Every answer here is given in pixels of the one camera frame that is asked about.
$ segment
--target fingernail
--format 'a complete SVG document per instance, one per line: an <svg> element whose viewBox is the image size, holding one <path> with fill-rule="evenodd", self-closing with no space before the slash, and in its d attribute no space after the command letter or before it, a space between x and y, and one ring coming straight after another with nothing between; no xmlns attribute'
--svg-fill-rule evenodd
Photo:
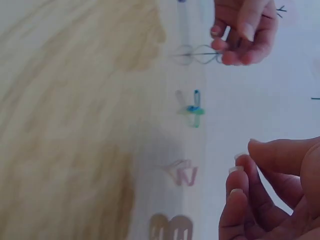
<svg viewBox="0 0 320 240"><path fill-rule="evenodd" d="M217 36L219 34L219 30L220 28L216 25L214 25L212 28L211 28L211 36Z"/></svg>
<svg viewBox="0 0 320 240"><path fill-rule="evenodd" d="M237 155L234 156L234 160L236 161L242 155L247 155L247 154L245 152L238 153Z"/></svg>
<svg viewBox="0 0 320 240"><path fill-rule="evenodd" d="M254 139L254 138L250 138L250 142L257 143L257 144L261 143L260 141L258 141L257 139Z"/></svg>
<svg viewBox="0 0 320 240"><path fill-rule="evenodd" d="M234 166L234 167L231 167L229 169L229 175L232 173L232 172L235 172L235 171L243 171L244 170L244 167L243 166Z"/></svg>
<svg viewBox="0 0 320 240"><path fill-rule="evenodd" d="M255 38L255 30L249 23L243 24L243 34L250 41L253 42Z"/></svg>
<svg viewBox="0 0 320 240"><path fill-rule="evenodd" d="M236 192L243 193L244 191L243 191L241 188L235 188L235 189L232 189L232 190L231 190L230 195L231 195L232 193L236 193Z"/></svg>
<svg viewBox="0 0 320 240"><path fill-rule="evenodd" d="M212 36L217 36L217 35L218 35L218 32L211 30L211 35L212 35Z"/></svg>

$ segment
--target finger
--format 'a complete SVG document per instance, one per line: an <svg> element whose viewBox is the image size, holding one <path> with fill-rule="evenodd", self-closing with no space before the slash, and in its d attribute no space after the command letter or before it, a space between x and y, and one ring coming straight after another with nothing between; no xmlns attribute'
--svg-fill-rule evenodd
<svg viewBox="0 0 320 240"><path fill-rule="evenodd" d="M257 166L249 155L243 154L236 158L236 166L243 166L249 180L249 205L257 223L266 231L279 226L288 214L275 206L263 186Z"/></svg>
<svg viewBox="0 0 320 240"><path fill-rule="evenodd" d="M253 42L264 8L270 0L245 0L238 14L238 32Z"/></svg>
<svg viewBox="0 0 320 240"><path fill-rule="evenodd" d="M237 29L238 20L238 9L231 7L227 3L216 3L215 6L215 21L214 25L218 21L225 24L225 26L230 26L232 29Z"/></svg>
<svg viewBox="0 0 320 240"><path fill-rule="evenodd" d="M225 65L233 65L238 62L238 56L235 51L225 51L222 55L222 63Z"/></svg>
<svg viewBox="0 0 320 240"><path fill-rule="evenodd" d="M240 36L237 30L231 28L226 38L226 43L228 44L228 50L235 51L238 48L239 40L240 40Z"/></svg>
<svg viewBox="0 0 320 240"><path fill-rule="evenodd" d="M313 218L320 216L320 142L306 153L301 166L301 185Z"/></svg>
<svg viewBox="0 0 320 240"><path fill-rule="evenodd" d="M249 195L249 180L242 166L236 166L229 170L230 174L226 180L226 197L233 189L242 189L244 194ZM262 237L266 232L257 225L254 215L250 208L246 209L244 216L244 232L248 239L257 239Z"/></svg>
<svg viewBox="0 0 320 240"><path fill-rule="evenodd" d="M304 157L318 142L320 137L306 140L281 139L266 143L252 139L248 150L259 168L299 176Z"/></svg>
<svg viewBox="0 0 320 240"><path fill-rule="evenodd" d="M214 25L210 30L210 34L212 38L222 38L222 36L225 34L227 28L227 24L220 20L220 19L215 19Z"/></svg>
<svg viewBox="0 0 320 240"><path fill-rule="evenodd" d="M279 198L291 209L295 209L304 196L300 178L283 173L261 171Z"/></svg>
<svg viewBox="0 0 320 240"><path fill-rule="evenodd" d="M312 229L308 231L306 234L303 234L296 240L313 240L313 239L320 239L320 227Z"/></svg>
<svg viewBox="0 0 320 240"><path fill-rule="evenodd" d="M233 189L228 196L219 221L219 240L247 240L244 218L248 200L242 189Z"/></svg>
<svg viewBox="0 0 320 240"><path fill-rule="evenodd" d="M256 38L252 47L241 58L244 65L260 63L267 57L274 45L276 29L260 30L256 34Z"/></svg>
<svg viewBox="0 0 320 240"><path fill-rule="evenodd" d="M248 41L247 39L240 38L238 43L238 48L236 50L236 54L239 59L239 63L242 65L241 59L243 56L248 52L248 50L252 47L253 43L251 41Z"/></svg>
<svg viewBox="0 0 320 240"><path fill-rule="evenodd" d="M221 38L215 38L211 44L211 47L216 51L225 51L228 49L228 44L223 41Z"/></svg>

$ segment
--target beige surface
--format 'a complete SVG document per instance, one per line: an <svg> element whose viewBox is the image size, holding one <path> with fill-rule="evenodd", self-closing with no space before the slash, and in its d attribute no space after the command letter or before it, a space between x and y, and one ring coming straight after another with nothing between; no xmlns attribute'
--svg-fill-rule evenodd
<svg viewBox="0 0 320 240"><path fill-rule="evenodd" d="M155 0L0 0L0 238L122 240L166 98Z"/></svg>

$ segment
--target white fingernail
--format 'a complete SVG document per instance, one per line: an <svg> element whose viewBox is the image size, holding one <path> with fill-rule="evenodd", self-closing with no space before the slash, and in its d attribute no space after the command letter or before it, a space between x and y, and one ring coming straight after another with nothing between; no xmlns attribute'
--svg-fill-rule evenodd
<svg viewBox="0 0 320 240"><path fill-rule="evenodd" d="M235 188L235 189L232 189L232 190L231 190L230 195L231 195L232 193L236 193L236 192L243 193L244 191L243 191L241 188Z"/></svg>
<svg viewBox="0 0 320 240"><path fill-rule="evenodd" d="M235 171L243 171L243 170L244 170L243 166L234 166L229 169L229 174L231 174L232 172L235 172Z"/></svg>
<svg viewBox="0 0 320 240"><path fill-rule="evenodd" d="M255 30L249 23L243 24L243 34L250 42L254 41Z"/></svg>
<svg viewBox="0 0 320 240"><path fill-rule="evenodd" d="M212 30L212 31L211 31L211 35L212 35L212 36L217 36L217 35L218 35L218 32Z"/></svg>
<svg viewBox="0 0 320 240"><path fill-rule="evenodd" d="M234 160L237 160L242 155L247 155L247 154L245 152L238 153L237 155L234 156Z"/></svg>

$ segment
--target hand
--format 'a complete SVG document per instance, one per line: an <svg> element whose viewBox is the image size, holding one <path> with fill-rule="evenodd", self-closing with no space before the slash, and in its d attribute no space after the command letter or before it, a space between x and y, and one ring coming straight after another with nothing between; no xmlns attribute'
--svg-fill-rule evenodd
<svg viewBox="0 0 320 240"><path fill-rule="evenodd" d="M274 0L214 0L214 3L212 48L223 53L224 64L256 64L269 55L278 28ZM231 30L223 41L227 26Z"/></svg>
<svg viewBox="0 0 320 240"><path fill-rule="evenodd" d="M248 150L250 155L236 159L240 170L226 180L219 240L320 239L320 137L268 143L251 140ZM292 215L275 206L256 164L293 209Z"/></svg>

